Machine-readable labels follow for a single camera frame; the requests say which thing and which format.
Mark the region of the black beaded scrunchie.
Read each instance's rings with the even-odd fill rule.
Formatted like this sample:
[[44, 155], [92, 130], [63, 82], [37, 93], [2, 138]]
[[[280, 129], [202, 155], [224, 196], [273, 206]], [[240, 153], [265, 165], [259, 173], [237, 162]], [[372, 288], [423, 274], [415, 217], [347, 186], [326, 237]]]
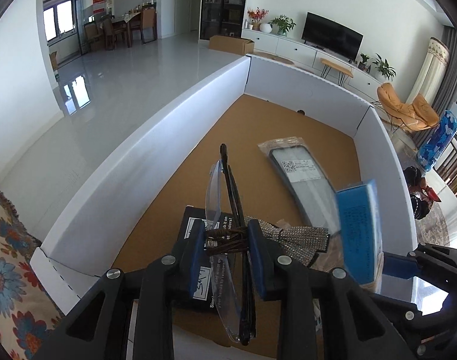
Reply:
[[431, 200], [422, 199], [416, 195], [410, 195], [410, 200], [416, 220], [424, 219], [431, 211], [433, 205]]

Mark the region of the white blue medicine box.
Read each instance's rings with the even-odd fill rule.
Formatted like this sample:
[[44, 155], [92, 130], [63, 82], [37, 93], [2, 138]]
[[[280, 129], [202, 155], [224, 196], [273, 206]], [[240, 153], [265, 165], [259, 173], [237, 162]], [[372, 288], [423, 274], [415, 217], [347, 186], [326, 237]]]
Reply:
[[336, 192], [344, 267], [364, 289], [381, 291], [384, 254], [375, 180]]

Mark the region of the blue clear safety glasses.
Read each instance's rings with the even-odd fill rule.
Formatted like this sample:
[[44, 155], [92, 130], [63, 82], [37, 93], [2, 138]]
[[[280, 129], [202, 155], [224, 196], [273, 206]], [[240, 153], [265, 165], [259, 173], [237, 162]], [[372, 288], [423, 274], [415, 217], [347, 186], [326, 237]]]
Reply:
[[[223, 224], [222, 186], [228, 193], [233, 224]], [[205, 250], [210, 258], [211, 290], [215, 307], [228, 335], [247, 346], [256, 337], [255, 296], [250, 270], [248, 228], [233, 172], [229, 166], [226, 144], [220, 145], [220, 159], [211, 169], [205, 197], [205, 217], [208, 222]], [[231, 255], [241, 255], [241, 291], [236, 290]]]

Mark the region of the white cardboard sorting box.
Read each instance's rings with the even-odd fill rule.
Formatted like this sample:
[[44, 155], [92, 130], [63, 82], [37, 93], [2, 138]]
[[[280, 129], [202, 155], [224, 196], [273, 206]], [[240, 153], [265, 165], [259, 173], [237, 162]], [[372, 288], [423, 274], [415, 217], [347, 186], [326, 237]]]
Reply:
[[[111, 269], [146, 268], [172, 252], [186, 206], [205, 210], [211, 169], [228, 149], [244, 218], [301, 224], [265, 141], [302, 138], [336, 192], [375, 180], [382, 250], [416, 246], [415, 220], [398, 157], [374, 108], [320, 77], [242, 57], [170, 102], [129, 136], [68, 203], [32, 256], [64, 317]], [[217, 314], [176, 309], [179, 326], [243, 354], [277, 358], [281, 303], [255, 296], [256, 337], [231, 341]]]

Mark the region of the rhinestone mesh bow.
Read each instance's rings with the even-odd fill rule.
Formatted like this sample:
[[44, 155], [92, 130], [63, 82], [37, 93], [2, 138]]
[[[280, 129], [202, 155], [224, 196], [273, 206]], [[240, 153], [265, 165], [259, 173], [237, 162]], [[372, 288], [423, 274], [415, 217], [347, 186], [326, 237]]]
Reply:
[[277, 242], [285, 254], [304, 264], [305, 267], [311, 267], [320, 253], [327, 252], [330, 239], [327, 228], [290, 225], [280, 228], [250, 216], [245, 218], [246, 224], [252, 219], [258, 221], [267, 239]]

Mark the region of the floral cushion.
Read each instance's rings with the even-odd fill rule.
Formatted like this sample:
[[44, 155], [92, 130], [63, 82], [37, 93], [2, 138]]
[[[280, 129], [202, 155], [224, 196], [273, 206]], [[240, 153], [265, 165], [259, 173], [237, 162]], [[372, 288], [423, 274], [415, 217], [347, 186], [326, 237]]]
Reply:
[[32, 359], [63, 318], [29, 264], [40, 245], [0, 191], [0, 345], [12, 359]]

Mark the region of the red foil snack packet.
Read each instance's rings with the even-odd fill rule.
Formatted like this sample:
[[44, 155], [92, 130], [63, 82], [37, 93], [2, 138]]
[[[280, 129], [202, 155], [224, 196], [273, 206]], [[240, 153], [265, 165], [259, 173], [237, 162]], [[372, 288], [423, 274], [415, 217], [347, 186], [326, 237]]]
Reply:
[[442, 201], [435, 191], [427, 184], [424, 177], [420, 179], [419, 186], [422, 194], [424, 194], [431, 202], [440, 203]]

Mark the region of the black printed box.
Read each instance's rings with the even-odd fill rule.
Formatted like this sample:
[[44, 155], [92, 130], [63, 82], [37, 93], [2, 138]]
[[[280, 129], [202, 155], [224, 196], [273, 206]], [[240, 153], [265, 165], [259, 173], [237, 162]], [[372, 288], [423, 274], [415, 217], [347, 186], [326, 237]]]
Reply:
[[[194, 222], [197, 220], [201, 220], [205, 223], [205, 227], [208, 227], [204, 209], [187, 205], [183, 213], [176, 243], [172, 248], [172, 252], [175, 252], [176, 256], [181, 254], [181, 251], [184, 248], [183, 243], [186, 239], [190, 238]], [[199, 262], [199, 281], [196, 291], [193, 293], [192, 297], [188, 297], [187, 294], [183, 293], [177, 295], [173, 301], [173, 305], [176, 309], [217, 314], [215, 300], [211, 290], [212, 269], [210, 258], [206, 254], [203, 254], [200, 256]]]

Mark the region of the wooden dining chair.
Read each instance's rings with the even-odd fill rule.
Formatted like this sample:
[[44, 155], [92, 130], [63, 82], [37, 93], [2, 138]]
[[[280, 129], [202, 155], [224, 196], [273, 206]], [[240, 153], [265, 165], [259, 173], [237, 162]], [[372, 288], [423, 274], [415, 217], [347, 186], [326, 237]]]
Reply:
[[457, 134], [437, 161], [435, 170], [457, 197]]

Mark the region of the blue camouflage bottle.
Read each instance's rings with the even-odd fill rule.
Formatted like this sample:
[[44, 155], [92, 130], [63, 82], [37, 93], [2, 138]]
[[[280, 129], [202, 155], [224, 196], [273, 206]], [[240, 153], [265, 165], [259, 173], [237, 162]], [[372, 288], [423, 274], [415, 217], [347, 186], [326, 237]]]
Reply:
[[424, 173], [429, 172], [436, 161], [448, 147], [457, 131], [457, 105], [447, 109], [442, 114], [438, 126], [430, 138], [419, 148], [417, 162]]

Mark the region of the orange lounge chair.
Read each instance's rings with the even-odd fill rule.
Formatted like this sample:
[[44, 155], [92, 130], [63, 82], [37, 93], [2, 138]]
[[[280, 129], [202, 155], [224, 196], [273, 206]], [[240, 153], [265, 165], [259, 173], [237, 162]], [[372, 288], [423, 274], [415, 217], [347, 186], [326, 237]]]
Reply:
[[439, 116], [421, 94], [412, 103], [403, 103], [390, 83], [377, 88], [378, 100], [389, 116], [391, 125], [408, 133], [417, 133], [438, 126]]

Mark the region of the small wooden bench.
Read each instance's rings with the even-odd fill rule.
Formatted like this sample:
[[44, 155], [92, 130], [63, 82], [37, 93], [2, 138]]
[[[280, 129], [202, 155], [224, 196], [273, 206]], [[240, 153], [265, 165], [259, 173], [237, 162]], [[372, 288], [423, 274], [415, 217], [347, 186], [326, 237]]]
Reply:
[[350, 69], [338, 65], [337, 63], [334, 63], [331, 60], [321, 58], [320, 63], [324, 65], [320, 76], [326, 79], [330, 71], [336, 71], [338, 73], [337, 84], [341, 87], [343, 87], [346, 84], [348, 78], [354, 77]]

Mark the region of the black television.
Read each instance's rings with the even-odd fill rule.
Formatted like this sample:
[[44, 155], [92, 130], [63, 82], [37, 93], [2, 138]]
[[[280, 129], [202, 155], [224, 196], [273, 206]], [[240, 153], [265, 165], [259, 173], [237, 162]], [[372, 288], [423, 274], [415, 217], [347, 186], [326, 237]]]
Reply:
[[349, 60], [355, 60], [363, 35], [331, 19], [308, 12], [302, 39], [322, 49], [328, 49]]

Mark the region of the white tv cabinet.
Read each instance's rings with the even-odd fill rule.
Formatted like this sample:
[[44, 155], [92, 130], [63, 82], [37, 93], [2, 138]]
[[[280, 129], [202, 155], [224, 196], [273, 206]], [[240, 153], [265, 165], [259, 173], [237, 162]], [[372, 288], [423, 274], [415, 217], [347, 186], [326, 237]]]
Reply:
[[[320, 59], [324, 58], [331, 60], [344, 68], [350, 69], [353, 73], [354, 77], [347, 79], [346, 84], [343, 86], [344, 88], [361, 97], [370, 98], [370, 100], [373, 101], [378, 99], [377, 88], [381, 85], [381, 82], [340, 58], [332, 56], [315, 47], [305, 45], [300, 41], [271, 33], [244, 29], [242, 30], [241, 35], [255, 43], [256, 51], [266, 52], [291, 60], [295, 65], [306, 68], [319, 76], [321, 75], [324, 66], [320, 63]], [[335, 84], [337, 84], [337, 79], [338, 73], [334, 70], [330, 71], [326, 78], [326, 80]]]

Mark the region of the cardboard box on floor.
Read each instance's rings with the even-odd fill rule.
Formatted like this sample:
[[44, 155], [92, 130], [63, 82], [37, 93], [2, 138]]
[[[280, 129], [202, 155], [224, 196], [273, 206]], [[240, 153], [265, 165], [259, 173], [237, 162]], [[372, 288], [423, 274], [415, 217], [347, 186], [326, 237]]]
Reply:
[[255, 51], [255, 43], [250, 39], [215, 35], [209, 40], [209, 49], [244, 56]]

